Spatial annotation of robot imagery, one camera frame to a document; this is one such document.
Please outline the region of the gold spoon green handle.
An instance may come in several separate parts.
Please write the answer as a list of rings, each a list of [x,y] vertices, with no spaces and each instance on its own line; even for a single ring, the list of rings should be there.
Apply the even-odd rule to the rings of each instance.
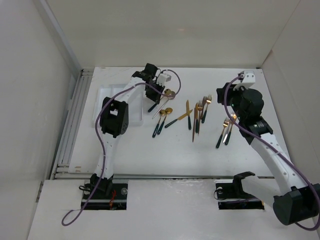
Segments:
[[[154,131],[153,131],[152,138],[155,138],[155,137],[156,137],[156,135],[157,135],[157,133],[158,133],[158,130],[159,130],[159,126],[160,126],[161,119],[162,119],[162,117],[163,117],[165,114],[166,114],[166,111],[165,111],[165,110],[162,109],[162,110],[159,111],[159,120],[158,120],[158,122],[157,122],[157,124],[156,124],[156,126],[155,126]]]
[[[164,124],[165,124],[165,121],[166,121],[166,118],[169,114],[171,114],[173,112],[173,109],[171,107],[167,107],[165,110],[164,110],[164,119],[162,120],[161,122],[161,125],[157,131],[157,135],[159,135],[164,127]]]
[[[172,100],[175,96],[175,92],[170,90],[169,88],[167,88],[164,92],[163,92],[164,95],[162,95],[160,97],[160,101],[163,99],[163,98],[167,98],[168,100]],[[149,109],[148,109],[148,113],[152,112],[153,109],[158,105],[158,103],[155,103],[153,104]]]

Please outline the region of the silver spoon thin handle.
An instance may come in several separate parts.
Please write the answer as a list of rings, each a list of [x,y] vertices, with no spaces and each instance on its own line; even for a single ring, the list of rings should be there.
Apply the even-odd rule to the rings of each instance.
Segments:
[[[164,108],[164,106],[167,104],[167,102],[170,100],[170,98],[167,98],[167,100],[161,105],[161,107],[159,107],[159,109],[157,110],[157,112],[153,115],[152,119],[154,119],[157,114]]]

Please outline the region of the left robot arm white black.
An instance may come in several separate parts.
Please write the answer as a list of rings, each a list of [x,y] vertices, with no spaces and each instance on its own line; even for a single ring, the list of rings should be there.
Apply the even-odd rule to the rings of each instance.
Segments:
[[[129,127],[129,105],[142,93],[156,104],[160,102],[165,87],[155,80],[157,71],[158,67],[147,63],[144,70],[133,73],[121,92],[103,99],[94,127],[102,154],[90,177],[91,194],[103,199],[111,195],[116,150]]]

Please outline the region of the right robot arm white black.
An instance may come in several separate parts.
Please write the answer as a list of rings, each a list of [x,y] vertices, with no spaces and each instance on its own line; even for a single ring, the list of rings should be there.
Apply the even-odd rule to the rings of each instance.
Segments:
[[[264,184],[253,172],[238,173],[233,177],[232,193],[237,198],[251,195],[270,207],[285,226],[320,216],[320,185],[312,184],[290,161],[279,146],[273,129],[261,116],[262,94],[252,88],[227,82],[217,88],[217,102],[235,112],[240,134],[258,153],[277,184]]]

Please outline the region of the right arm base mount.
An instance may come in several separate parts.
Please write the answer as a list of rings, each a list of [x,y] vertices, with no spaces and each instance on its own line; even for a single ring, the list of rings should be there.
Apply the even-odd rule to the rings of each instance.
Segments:
[[[243,190],[242,180],[255,176],[247,171],[238,173],[233,179],[215,180],[214,198],[218,201],[219,210],[264,210],[264,203]]]

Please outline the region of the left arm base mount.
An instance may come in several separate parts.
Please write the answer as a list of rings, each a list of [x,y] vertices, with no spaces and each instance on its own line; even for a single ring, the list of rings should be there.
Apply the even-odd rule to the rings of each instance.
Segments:
[[[126,210],[128,186],[127,180],[102,179],[84,210]]]

